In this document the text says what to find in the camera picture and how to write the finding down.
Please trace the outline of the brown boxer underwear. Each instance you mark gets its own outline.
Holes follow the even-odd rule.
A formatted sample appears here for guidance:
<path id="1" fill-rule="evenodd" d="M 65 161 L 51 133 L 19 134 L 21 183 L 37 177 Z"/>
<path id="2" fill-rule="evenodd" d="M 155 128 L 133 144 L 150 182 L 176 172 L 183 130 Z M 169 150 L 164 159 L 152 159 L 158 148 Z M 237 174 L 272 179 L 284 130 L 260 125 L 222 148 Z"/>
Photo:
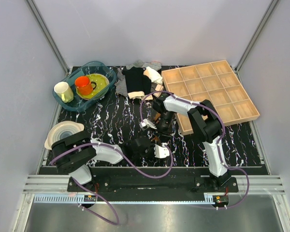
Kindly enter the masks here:
<path id="1" fill-rule="evenodd" d="M 154 126 L 156 127 L 156 129 L 154 129 L 155 137 L 152 140 L 156 144 L 161 144 L 160 135 L 163 132 L 163 120 L 161 119 L 160 113 L 156 113 L 153 122 L 154 122 Z"/>

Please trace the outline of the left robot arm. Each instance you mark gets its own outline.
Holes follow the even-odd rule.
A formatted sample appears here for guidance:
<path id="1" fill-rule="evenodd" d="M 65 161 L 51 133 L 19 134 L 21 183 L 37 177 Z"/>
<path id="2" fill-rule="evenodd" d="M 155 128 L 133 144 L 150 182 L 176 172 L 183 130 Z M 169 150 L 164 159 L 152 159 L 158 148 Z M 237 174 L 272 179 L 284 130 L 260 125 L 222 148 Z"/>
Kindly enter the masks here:
<path id="1" fill-rule="evenodd" d="M 87 166 L 87 162 L 92 159 L 117 164 L 124 157 L 133 161 L 141 157 L 153 158 L 156 155 L 157 144 L 145 136 L 121 145 L 109 145 L 94 139 L 90 140 L 89 133 L 85 131 L 65 135 L 52 144 L 54 159 L 51 165 L 56 166 L 59 174 L 70 175 L 83 191 L 90 191 L 95 185 Z"/>

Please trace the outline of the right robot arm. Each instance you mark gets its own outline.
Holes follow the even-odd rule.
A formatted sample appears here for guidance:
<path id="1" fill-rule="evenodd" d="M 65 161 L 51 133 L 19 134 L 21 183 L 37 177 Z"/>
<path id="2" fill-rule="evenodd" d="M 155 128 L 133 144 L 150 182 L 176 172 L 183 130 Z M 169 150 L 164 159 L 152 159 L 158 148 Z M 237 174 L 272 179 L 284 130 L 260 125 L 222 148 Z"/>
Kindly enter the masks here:
<path id="1" fill-rule="evenodd" d="M 231 174 L 228 171 L 221 144 L 225 127 L 209 100 L 189 101 L 172 93 L 163 93 L 153 102 L 155 111 L 166 116 L 177 113 L 187 116 L 197 140 L 202 142 L 207 154 L 210 172 L 210 187 L 222 191 Z"/>

